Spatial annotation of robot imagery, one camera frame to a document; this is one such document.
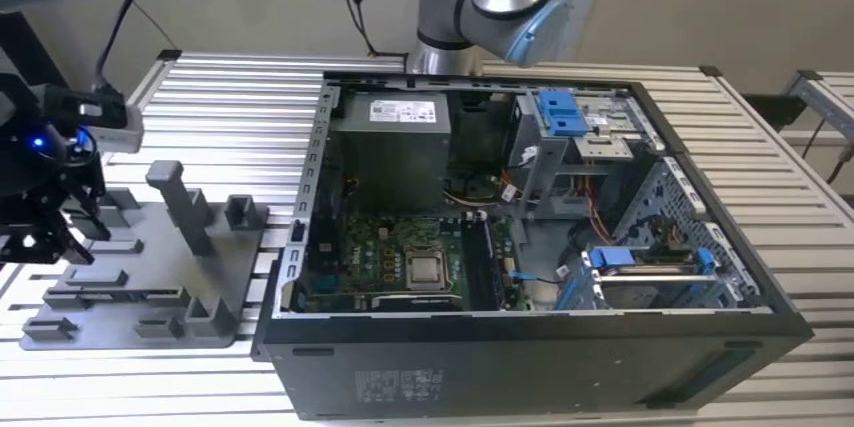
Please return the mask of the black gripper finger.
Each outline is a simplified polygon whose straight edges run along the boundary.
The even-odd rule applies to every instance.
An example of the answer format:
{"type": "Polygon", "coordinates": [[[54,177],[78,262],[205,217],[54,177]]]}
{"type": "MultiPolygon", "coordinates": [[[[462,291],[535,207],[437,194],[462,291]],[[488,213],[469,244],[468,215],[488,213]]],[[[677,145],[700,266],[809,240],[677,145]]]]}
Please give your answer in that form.
{"type": "Polygon", "coordinates": [[[93,256],[73,237],[61,214],[63,198],[47,194],[1,198],[1,262],[90,265],[93,256]]]}
{"type": "Polygon", "coordinates": [[[108,241],[110,232],[100,218],[100,199],[105,195],[105,183],[100,161],[66,166],[62,171],[62,187],[69,199],[62,204],[72,225],[84,237],[108,241]]]}

